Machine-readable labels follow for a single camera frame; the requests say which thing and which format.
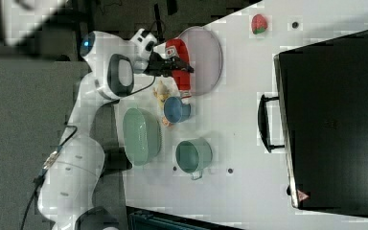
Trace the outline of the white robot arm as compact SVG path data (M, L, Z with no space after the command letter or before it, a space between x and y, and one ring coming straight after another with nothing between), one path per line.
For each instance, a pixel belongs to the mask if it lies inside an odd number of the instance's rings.
M187 45L180 38L165 43L165 54L154 51L157 38L140 29L130 39L93 31L80 45L90 72L80 82L78 96L59 144L46 159L34 190L39 213L54 223L51 230L119 230L118 220L93 204L94 190L104 171L104 148L90 137L97 111L104 105L137 94L138 74L171 77L190 89L194 72Z

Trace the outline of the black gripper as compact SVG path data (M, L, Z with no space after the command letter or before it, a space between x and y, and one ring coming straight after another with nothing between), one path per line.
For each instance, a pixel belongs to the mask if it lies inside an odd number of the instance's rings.
M163 58L158 53L152 52L149 56L148 67L144 74L155 77L180 77L194 72L194 68L188 66L184 60L176 57Z

